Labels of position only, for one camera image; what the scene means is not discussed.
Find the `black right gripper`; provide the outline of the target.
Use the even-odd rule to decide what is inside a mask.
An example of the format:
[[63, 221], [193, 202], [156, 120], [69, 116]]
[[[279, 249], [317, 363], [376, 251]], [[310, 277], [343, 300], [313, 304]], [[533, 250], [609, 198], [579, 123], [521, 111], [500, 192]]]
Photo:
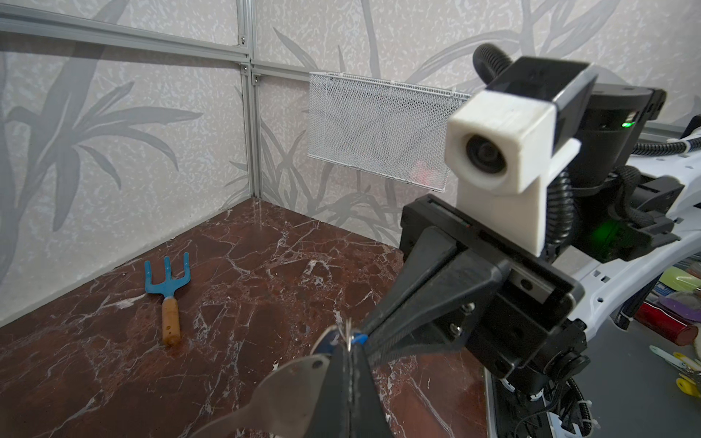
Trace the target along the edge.
[[467, 349], [518, 392], [537, 394], [590, 363], [582, 286], [434, 195], [403, 208], [405, 264], [363, 322], [372, 366]]

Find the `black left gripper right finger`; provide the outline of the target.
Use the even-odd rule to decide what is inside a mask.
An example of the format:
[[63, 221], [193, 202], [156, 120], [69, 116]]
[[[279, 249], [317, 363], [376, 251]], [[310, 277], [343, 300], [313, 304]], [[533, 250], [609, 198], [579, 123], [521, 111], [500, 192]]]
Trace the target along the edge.
[[350, 437], [393, 438], [363, 346], [352, 347], [350, 364]]

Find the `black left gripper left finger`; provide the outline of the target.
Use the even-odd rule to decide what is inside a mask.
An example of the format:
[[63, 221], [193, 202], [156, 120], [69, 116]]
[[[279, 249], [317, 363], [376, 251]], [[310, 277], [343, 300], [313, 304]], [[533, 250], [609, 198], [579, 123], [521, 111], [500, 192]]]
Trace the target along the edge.
[[345, 438], [350, 436], [350, 379], [348, 350], [334, 350], [305, 437]]

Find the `key with blue tag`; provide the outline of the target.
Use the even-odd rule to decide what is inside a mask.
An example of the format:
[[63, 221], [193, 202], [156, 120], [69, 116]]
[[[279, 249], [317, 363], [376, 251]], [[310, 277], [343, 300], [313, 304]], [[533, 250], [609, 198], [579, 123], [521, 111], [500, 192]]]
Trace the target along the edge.
[[[350, 344], [363, 345], [368, 341], [368, 336], [354, 330], [350, 336]], [[329, 326], [324, 330], [323, 334], [314, 343], [310, 354], [311, 355], [332, 355], [337, 346], [344, 346], [346, 343], [344, 334], [336, 325]]]

